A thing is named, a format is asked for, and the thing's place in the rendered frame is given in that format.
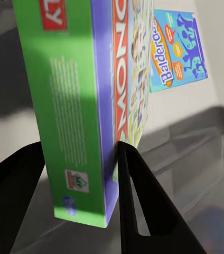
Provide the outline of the board game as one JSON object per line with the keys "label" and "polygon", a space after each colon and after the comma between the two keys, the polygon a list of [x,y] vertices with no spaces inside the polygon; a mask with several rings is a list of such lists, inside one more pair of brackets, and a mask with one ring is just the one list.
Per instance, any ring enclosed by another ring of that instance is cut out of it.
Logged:
{"label": "board game", "polygon": [[12,0],[54,216],[106,228],[148,119],[154,0]]}
{"label": "board game", "polygon": [[154,10],[150,93],[208,79],[194,12]]}

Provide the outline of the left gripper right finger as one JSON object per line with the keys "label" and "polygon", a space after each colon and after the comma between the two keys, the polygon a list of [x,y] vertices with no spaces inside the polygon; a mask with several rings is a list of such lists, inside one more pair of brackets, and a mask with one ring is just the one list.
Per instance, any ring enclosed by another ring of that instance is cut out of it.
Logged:
{"label": "left gripper right finger", "polygon": [[[151,236],[138,232],[132,177]],[[122,254],[207,254],[138,150],[118,141]]]}

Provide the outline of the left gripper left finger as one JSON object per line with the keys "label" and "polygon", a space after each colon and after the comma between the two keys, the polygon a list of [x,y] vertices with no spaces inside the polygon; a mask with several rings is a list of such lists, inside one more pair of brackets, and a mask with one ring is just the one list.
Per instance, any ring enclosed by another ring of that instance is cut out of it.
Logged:
{"label": "left gripper left finger", "polygon": [[41,142],[0,163],[0,254],[10,254],[45,165]]}

